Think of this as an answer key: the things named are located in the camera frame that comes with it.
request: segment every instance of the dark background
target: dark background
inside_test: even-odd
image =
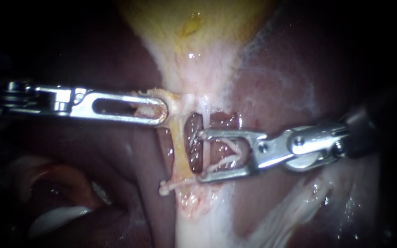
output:
[[[364,78],[363,96],[397,85],[397,2],[319,0],[298,5],[331,19],[328,35],[353,51],[351,74]],[[0,1],[0,75],[46,79],[52,62],[71,59],[91,29],[103,32],[121,25],[108,1]],[[392,235],[380,235],[381,247],[397,246],[397,106],[391,114],[395,131],[383,145],[380,184],[381,210],[388,214],[379,221]],[[0,198],[0,244],[16,240],[7,236],[13,236],[10,227],[1,224],[5,203]]]

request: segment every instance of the metal grasper jaw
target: metal grasper jaw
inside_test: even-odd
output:
[[[250,157],[242,168],[211,172],[197,181],[215,182],[257,175],[278,165],[294,172],[305,172],[336,162],[335,152],[347,137],[346,127],[338,122],[318,126],[301,126],[284,131],[271,139],[268,134],[246,130],[203,130],[198,137],[204,141],[243,139],[250,147]]]
[[[252,148],[258,147],[262,139],[267,134],[261,132],[250,132],[245,130],[202,130],[197,134],[198,138],[204,141],[216,141],[218,139],[237,140],[243,139],[247,141],[250,147],[251,156],[245,165],[238,169],[229,169],[223,171],[209,172],[206,175],[198,176],[197,181],[200,183],[218,182],[224,180],[232,180],[245,178],[260,173],[255,160],[252,160]]]
[[[121,104],[123,111],[95,111],[95,102],[98,100]],[[144,108],[148,115],[135,115],[137,108]],[[168,107],[163,100],[148,96],[36,85],[28,80],[1,80],[0,117],[20,115],[63,116],[158,126],[166,120]]]

